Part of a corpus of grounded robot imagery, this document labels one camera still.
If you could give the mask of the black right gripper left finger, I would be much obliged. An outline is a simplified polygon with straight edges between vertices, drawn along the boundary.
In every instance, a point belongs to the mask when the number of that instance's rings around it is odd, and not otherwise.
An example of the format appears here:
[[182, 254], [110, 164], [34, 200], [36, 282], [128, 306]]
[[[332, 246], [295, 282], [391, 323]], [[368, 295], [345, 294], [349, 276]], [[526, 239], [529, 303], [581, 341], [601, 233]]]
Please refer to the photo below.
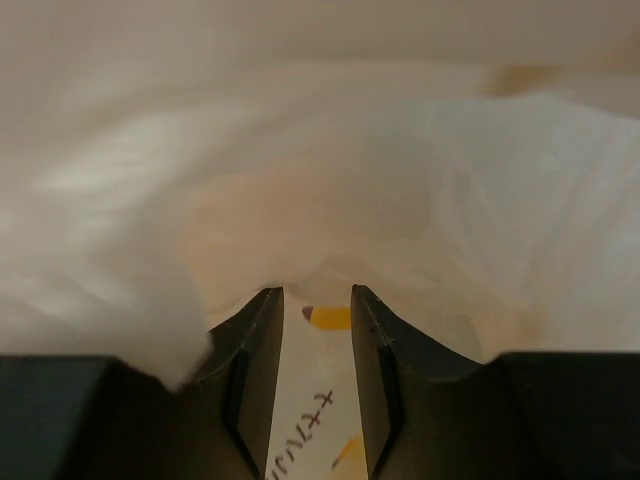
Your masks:
[[262, 478], [283, 320], [283, 291], [260, 291], [174, 392], [113, 358], [3, 357], [2, 477]]

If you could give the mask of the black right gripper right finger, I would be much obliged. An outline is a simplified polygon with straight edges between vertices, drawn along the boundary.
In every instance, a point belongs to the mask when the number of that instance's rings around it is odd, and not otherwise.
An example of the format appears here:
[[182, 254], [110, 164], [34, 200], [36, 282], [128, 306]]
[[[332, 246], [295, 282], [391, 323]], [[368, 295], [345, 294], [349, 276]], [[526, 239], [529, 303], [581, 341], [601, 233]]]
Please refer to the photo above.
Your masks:
[[635, 479], [639, 357], [515, 352], [474, 362], [369, 288], [351, 335], [372, 479]]

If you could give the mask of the translucent printed plastic bag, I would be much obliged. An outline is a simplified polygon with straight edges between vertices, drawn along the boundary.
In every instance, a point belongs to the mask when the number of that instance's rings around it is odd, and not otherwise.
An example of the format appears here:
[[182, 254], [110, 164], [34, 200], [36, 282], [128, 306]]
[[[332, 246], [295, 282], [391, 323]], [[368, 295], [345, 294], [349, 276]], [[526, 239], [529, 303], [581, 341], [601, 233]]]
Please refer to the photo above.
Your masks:
[[170, 388], [264, 287], [639, 346], [635, 1], [5, 1], [1, 348]]

